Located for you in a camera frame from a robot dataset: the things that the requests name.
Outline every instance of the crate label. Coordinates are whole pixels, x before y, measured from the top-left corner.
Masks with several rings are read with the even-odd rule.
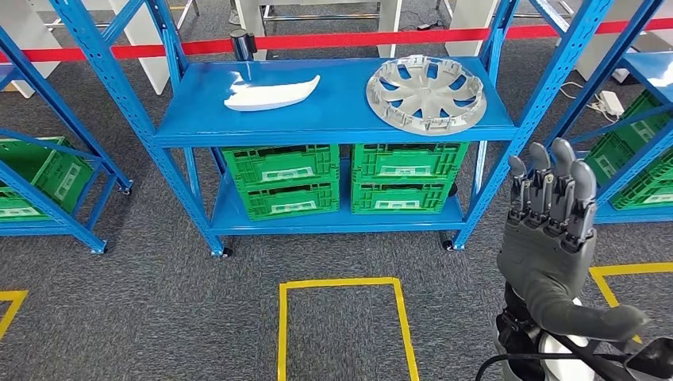
[[[285,179],[299,179],[301,177],[310,177],[310,176],[313,176],[313,168],[311,167],[283,169],[281,171],[265,171],[262,172],[262,182],[278,181]]]
[[[35,208],[9,208],[0,209],[0,218],[2,217],[28,217],[39,216],[40,212]]]
[[[382,165],[379,176],[430,176],[432,168],[429,165],[399,167],[396,165]]]
[[[633,131],[635,131],[640,137],[645,141],[650,141],[655,135],[655,132],[650,129],[649,125],[644,121],[638,121],[631,125]]]
[[[391,201],[391,200],[378,200],[374,209],[420,209],[421,202],[418,200],[404,200],[404,201]]]
[[[317,209],[315,201],[296,202],[294,204],[272,205],[271,214],[298,212],[300,210]]]
[[[72,187],[72,183],[75,182],[80,169],[82,169],[81,165],[77,165],[75,163],[70,164],[70,169],[67,170],[67,175],[65,175],[63,180],[61,180],[61,184],[59,185],[58,189],[56,189],[54,197],[58,198],[60,201],[63,201],[67,195],[67,192],[70,190],[70,187]]]
[[[596,164],[598,164],[598,166],[606,173],[608,178],[614,176],[614,174],[617,173],[617,169],[613,167],[612,163],[610,163],[610,159],[608,159],[605,155],[600,155],[597,157]]]
[[[644,204],[655,204],[657,202],[673,202],[673,194],[653,194],[643,201]]]

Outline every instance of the table leg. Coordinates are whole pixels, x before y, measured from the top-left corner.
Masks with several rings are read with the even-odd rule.
[[[379,13],[379,32],[397,32],[402,12],[402,0],[382,0]],[[396,45],[379,45],[379,56],[395,57]]]

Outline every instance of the black cable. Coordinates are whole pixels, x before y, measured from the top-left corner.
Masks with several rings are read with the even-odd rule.
[[[599,353],[594,356],[600,356],[608,361],[623,362],[628,356],[614,355],[611,353]],[[572,353],[505,353],[503,355],[493,356],[483,362],[477,371],[475,381],[481,381],[484,372],[489,366],[503,360],[578,360],[578,357]]]
[[[408,25],[408,26],[401,27],[399,30],[429,30],[429,29],[432,29],[432,28],[447,29],[446,24],[441,19],[437,19],[437,21],[430,24],[429,22],[425,22],[423,20],[423,17],[421,17],[421,15],[419,13],[416,13],[412,10],[403,10],[401,13],[411,13],[412,15],[416,16],[416,18],[420,22],[420,25]],[[419,29],[419,26],[422,26],[422,25],[427,25],[427,26],[423,29]]]

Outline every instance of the lower shelf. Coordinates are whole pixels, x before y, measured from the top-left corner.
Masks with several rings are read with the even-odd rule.
[[[218,235],[362,233],[416,230],[457,230],[464,226],[457,197],[446,201],[439,214],[351,214],[349,162],[341,162],[338,212],[303,217],[250,221],[231,177],[225,176],[217,193],[211,231]]]
[[[0,236],[49,236],[69,233],[67,226],[53,220],[0,222]]]
[[[616,210],[609,202],[599,206],[596,224],[620,224],[626,222],[673,221],[673,206],[649,209]]]

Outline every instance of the blue metal shelf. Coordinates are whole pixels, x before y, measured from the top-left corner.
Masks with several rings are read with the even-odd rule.
[[[609,202],[599,206],[596,212],[595,223],[597,224],[621,224],[626,222],[666,222],[673,221],[673,206],[616,210]]]
[[[340,170],[338,212],[303,217],[250,221],[230,176],[220,183],[213,211],[212,233],[236,236],[247,234],[360,233],[414,230],[457,230],[462,228],[463,211],[456,196],[449,198],[439,214],[351,214],[349,161]]]
[[[14,65],[9,63],[0,63],[0,90],[4,89],[10,82],[19,79]]]
[[[11,187],[23,199],[28,201],[48,219],[34,221],[3,221],[0,219],[0,236],[30,236],[71,234],[90,247],[93,253],[103,253],[106,242],[96,237],[92,232],[108,197],[115,185],[120,190],[128,191],[132,185],[110,159],[95,139],[84,129],[82,123],[63,103],[58,94],[49,86],[40,72],[28,61],[19,47],[11,40],[5,30],[0,27],[0,51],[11,64],[0,64],[0,89],[15,79],[25,80],[47,102],[64,125],[79,138],[88,148],[88,152],[66,146],[59,146],[46,140],[0,129],[0,136],[23,140],[30,144],[40,145],[46,149],[53,149],[66,155],[80,156],[92,167],[91,177],[80,192],[73,210],[68,213],[56,205],[49,197],[36,189],[28,180],[21,177],[13,168],[0,161],[0,181]],[[106,176],[106,182],[98,194],[88,216],[83,216],[85,222],[78,221],[78,212],[87,195],[90,193],[99,173]]]
[[[554,30],[562,36],[570,24],[561,16],[547,0],[530,0],[531,5]]]
[[[620,66],[661,103],[673,102],[673,52],[627,53]]]
[[[601,127],[595,131],[575,137],[572,141],[582,141],[591,137],[608,133],[625,125],[641,119],[660,114],[673,109],[673,53],[629,53],[635,39],[656,13],[663,0],[643,0],[634,16],[619,34],[615,43],[606,53],[606,56],[597,66],[594,74],[586,81],[584,88],[577,95],[572,105],[560,118],[545,144],[549,148],[556,137],[566,134],[578,116],[585,110],[585,105],[591,101],[600,86],[612,75],[618,67],[629,70],[631,75],[652,92],[661,102],[662,106],[655,110],[645,111],[638,115],[629,116],[624,120]],[[597,223],[620,223],[620,222],[654,222],[672,221],[673,208],[655,207],[639,210],[615,210],[609,200],[648,164],[657,158],[665,149],[673,146],[673,121],[669,121],[643,148],[615,173],[607,184],[598,189],[596,205]]]
[[[476,126],[461,133],[422,137],[385,124],[370,110],[364,90],[372,73],[384,61],[382,59],[189,63],[165,2],[144,1],[163,42],[174,95],[158,128],[110,53],[116,33],[110,30],[101,35],[80,0],[50,0],[71,35],[76,35],[75,40],[92,69],[148,150],[214,256],[226,253],[220,236],[229,234],[446,229],[456,230],[452,247],[464,248],[507,176],[508,157],[517,155],[528,142],[611,3],[611,0],[583,2],[573,22],[563,31],[558,48],[520,118],[513,122],[498,97],[495,82],[502,41],[518,0],[500,1],[479,58],[452,57],[484,83],[486,115]],[[136,9],[137,2],[129,2],[113,21],[115,30],[123,28]],[[305,101],[290,107],[240,113],[223,105],[231,84],[238,79],[252,85],[274,85],[307,81],[315,75],[321,76],[316,90]],[[505,143],[490,172],[485,175],[487,140]],[[470,207],[464,215],[456,198],[450,198],[442,213],[434,215],[351,215],[350,189],[346,183],[349,177],[345,175],[348,171],[344,171],[341,210],[338,213],[252,222],[248,220],[230,180],[226,179],[225,163],[217,151],[217,147],[221,146],[442,141],[479,141]],[[170,148],[182,149],[187,176],[180,173]],[[212,219],[206,216],[203,206],[194,148],[211,150],[216,169],[223,178]]]
[[[511,140],[517,127],[481,61],[459,57],[484,83],[486,114],[479,123],[445,137],[423,137],[394,129],[371,111],[364,86],[385,59],[280,60],[192,63],[175,90],[155,139],[163,147],[233,145],[411,143],[422,141]],[[252,85],[321,79],[316,90],[292,107],[244,113],[224,106],[241,76]]]

